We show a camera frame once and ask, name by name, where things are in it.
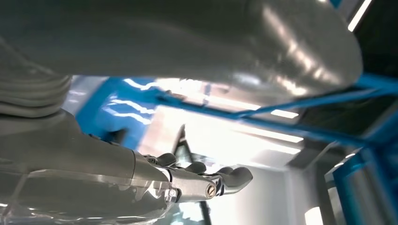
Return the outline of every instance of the fluorescent light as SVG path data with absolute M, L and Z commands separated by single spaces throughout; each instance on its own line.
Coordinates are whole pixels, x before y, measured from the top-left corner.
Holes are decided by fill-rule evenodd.
M 218 103 L 222 105 L 229 105 L 229 106 L 235 106 L 238 108 L 243 108 L 243 109 L 250 109 L 250 110 L 257 110 L 261 106 L 255 105 L 255 104 L 250 104 L 246 102 L 239 102 L 239 101 L 234 101 L 222 97 L 213 97 L 213 96 L 208 96 L 207 100 L 211 103 Z
M 299 115 L 298 113 L 295 113 L 295 112 L 288 112 L 288 111 L 279 110 L 279 109 L 275 109 L 274 111 L 271 112 L 271 114 L 275 115 L 275 116 L 286 117 L 289 119 L 293 119 Z
M 337 163 L 334 167 L 339 167 L 341 165 L 343 165 L 344 163 Z
M 348 25 L 348 30 L 349 31 L 353 31 L 355 29 L 355 27 L 357 26 L 357 24 L 359 23 L 361 17 L 363 16 L 363 14 L 365 13 L 367 7 L 369 6 L 370 2 L 372 0 L 365 0 L 361 7 L 358 9 L 357 13 L 355 14 L 354 18 L 351 20 L 350 24 Z
M 281 134 L 281 133 L 277 133 L 277 132 L 273 132 L 273 131 L 269 131 L 269 130 L 262 130 L 262 129 L 258 129 L 258 128 L 254 128 L 254 127 L 236 127 L 236 129 L 234 130 L 241 130 L 247 133 L 252 133 L 255 135 L 260 135 L 260 136 L 265 136 L 265 137 L 271 137 L 271 138 L 275 138 L 275 139 L 279 139 L 279 140 L 283 140 L 283 141 L 287 141 L 287 142 L 293 142 L 293 143 L 299 143 L 300 141 L 304 140 L 304 138 L 302 137 L 297 137 L 297 136 L 292 136 L 292 135 L 285 135 L 285 134 Z
M 346 156 L 345 158 L 349 158 L 349 157 L 353 157 L 353 156 L 355 156 L 355 153 L 350 154 L 350 155 Z
M 299 153 L 301 151 L 300 149 L 291 148 L 291 147 L 274 144 L 274 143 L 269 143 L 268 145 L 266 145 L 266 148 L 268 150 L 283 152 L 283 153 L 287 153 L 287 154 L 291 154 L 291 155 L 296 155 L 297 153 Z
M 304 214 L 306 218 L 306 225 L 323 225 L 321 209 L 314 207 Z

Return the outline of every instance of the ceiling light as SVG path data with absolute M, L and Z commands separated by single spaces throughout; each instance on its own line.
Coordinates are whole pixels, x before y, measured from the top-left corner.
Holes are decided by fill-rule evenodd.
M 250 103 L 246 103 L 246 102 L 234 101 L 234 100 L 230 100 L 230 99 L 226 99 L 226 98 L 222 98 L 222 97 L 209 96 L 209 97 L 207 97 L 207 99 L 209 102 L 212 102 L 212 103 L 230 105 L 230 106 L 235 106 L 235 107 L 243 108 L 243 109 L 257 110 L 261 107 L 259 105 L 254 105 L 254 104 L 250 104 Z
M 347 155 L 345 158 L 349 158 L 349 157 L 353 157 L 353 156 L 355 156 L 355 153 Z
M 300 149 L 291 148 L 291 147 L 274 144 L 274 143 L 269 143 L 268 145 L 265 145 L 265 147 L 272 151 L 283 152 L 283 153 L 287 153 L 287 154 L 291 154 L 291 155 L 296 155 L 297 153 L 299 153 L 301 151 Z
M 304 140 L 302 137 L 292 136 L 281 134 L 278 132 L 273 132 L 269 130 L 249 127 L 240 123 L 231 123 L 230 121 L 226 120 L 219 120 L 213 118 L 206 118 L 206 117 L 198 117 L 194 115 L 186 122 L 187 126 L 195 125 L 195 130 L 204 130 L 204 132 L 208 132 L 209 129 L 212 131 L 223 131 L 225 130 L 233 130 L 238 132 L 244 132 L 247 134 L 259 135 L 264 137 L 271 137 L 287 142 L 299 143 L 300 141 Z
M 369 6 L 370 2 L 372 0 L 365 0 L 361 7 L 358 9 L 357 13 L 355 14 L 354 18 L 351 20 L 350 24 L 348 25 L 348 30 L 349 31 L 353 31 L 355 29 L 355 27 L 357 26 L 357 24 L 359 23 L 361 17 L 363 16 L 363 14 L 365 13 L 367 7 Z
M 295 112 L 289 112 L 289 111 L 284 111 L 284 110 L 279 110 L 279 109 L 275 109 L 274 111 L 271 112 L 271 114 L 275 115 L 275 116 L 286 117 L 289 119 L 293 119 L 299 115 L 298 113 L 295 113 Z
M 337 163 L 334 167 L 339 167 L 341 165 L 343 165 L 344 163 Z
M 323 225 L 321 209 L 319 207 L 312 208 L 304 214 L 306 225 Z

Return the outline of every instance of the robotic hand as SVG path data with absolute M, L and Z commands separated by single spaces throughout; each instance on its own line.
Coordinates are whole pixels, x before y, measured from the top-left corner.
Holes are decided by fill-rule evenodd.
M 174 203 L 243 189 L 247 168 L 206 174 L 168 153 L 142 156 L 86 135 L 66 111 L 0 117 L 0 221 L 4 224 L 131 224 L 163 217 Z
M 177 202 L 205 201 L 214 196 L 233 194 L 253 179 L 245 167 L 232 169 L 224 167 L 213 174 L 206 174 L 206 166 L 202 162 L 194 162 L 186 168 L 173 166 L 176 158 L 166 153 L 156 158 L 144 156 L 159 171 L 162 171 L 173 186 L 178 189 Z

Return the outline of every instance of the blue beam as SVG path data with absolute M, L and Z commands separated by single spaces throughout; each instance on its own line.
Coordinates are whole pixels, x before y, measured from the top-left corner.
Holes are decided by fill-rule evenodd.
M 332 103 L 337 103 L 337 102 L 347 102 L 347 101 L 370 98 L 370 97 L 372 98 L 372 97 L 386 95 L 389 93 L 391 93 L 391 90 L 352 91 L 352 92 L 343 93 L 343 94 L 335 94 L 335 95 L 330 95 L 330 96 L 325 96 L 325 97 L 317 97 L 317 98 L 315 97 L 315 98 L 305 99 L 305 100 L 301 100 L 301 101 L 289 102 L 289 103 L 281 104 L 281 105 L 262 107 L 258 110 L 240 111 L 240 112 L 234 113 L 233 115 L 235 117 L 239 118 L 239 117 L 250 116 L 250 115 L 259 114 L 259 113 L 270 113 L 270 112 L 274 111 L 275 109 L 289 109 L 289 108 L 298 108 L 298 107 L 302 108 L 302 107 L 311 107 L 311 106 L 317 106 L 317 105 L 327 105 L 327 104 L 332 104 Z
M 391 90 L 392 92 L 397 93 L 398 79 L 364 73 L 359 78 L 355 86 L 369 89 Z
M 398 111 L 394 112 L 383 123 L 372 129 L 366 136 L 367 140 L 381 145 L 391 144 L 397 138 Z
M 364 148 L 361 150 L 364 160 L 371 164 L 371 169 L 375 172 L 375 178 L 381 188 L 381 195 L 385 202 L 389 205 L 387 208 L 392 210 L 394 221 L 391 224 L 398 222 L 398 201 L 396 192 L 393 189 L 393 181 L 385 173 L 385 163 L 380 159 L 379 155 L 373 148 Z
M 158 98 L 157 103 L 160 105 L 166 105 L 174 108 L 180 108 L 196 113 L 203 113 L 210 116 L 215 116 L 223 119 L 229 120 L 237 120 L 236 116 L 231 112 L 226 112 L 218 109 L 213 109 L 209 107 L 202 107 L 201 105 L 193 105 L 189 103 L 185 103 L 182 101 L 172 101 L 172 97 L 167 98 Z M 318 128 L 306 127 L 302 125 L 294 125 L 294 124 L 283 124 L 270 120 L 260 120 L 256 118 L 251 118 L 244 116 L 239 118 L 238 121 L 244 122 L 246 124 L 260 126 L 264 128 L 276 129 L 281 132 L 286 132 L 299 136 L 306 136 L 309 138 L 325 141 L 325 142 L 333 142 L 337 141 L 340 144 L 345 144 L 353 147 L 364 147 L 368 146 L 368 143 L 360 138 L 355 136 L 341 134 L 337 132 L 327 131 Z

